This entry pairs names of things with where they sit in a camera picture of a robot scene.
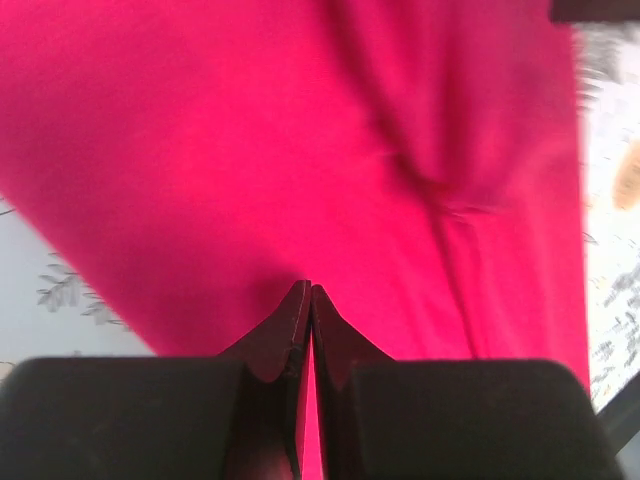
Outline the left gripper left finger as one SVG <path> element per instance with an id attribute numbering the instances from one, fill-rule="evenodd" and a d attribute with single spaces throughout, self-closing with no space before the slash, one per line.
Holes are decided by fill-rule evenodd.
<path id="1" fill-rule="evenodd" d="M 52 357 L 1 385 L 5 479 L 297 479 L 311 285 L 213 357 Z"/>

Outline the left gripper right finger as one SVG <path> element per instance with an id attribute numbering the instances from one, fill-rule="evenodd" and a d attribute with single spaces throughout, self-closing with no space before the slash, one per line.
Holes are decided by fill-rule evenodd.
<path id="1" fill-rule="evenodd" d="M 311 293 L 328 479 L 620 479 L 585 390 L 545 360 L 397 361 Z"/>

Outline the magenta t shirt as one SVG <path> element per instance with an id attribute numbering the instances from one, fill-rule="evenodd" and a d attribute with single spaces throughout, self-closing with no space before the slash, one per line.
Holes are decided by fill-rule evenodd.
<path id="1" fill-rule="evenodd" d="M 2 194 L 152 357 L 216 356 L 307 281 L 394 360 L 545 360 L 589 399 L 554 7 L 5 1 Z M 299 478 L 328 479 L 309 324 Z"/>

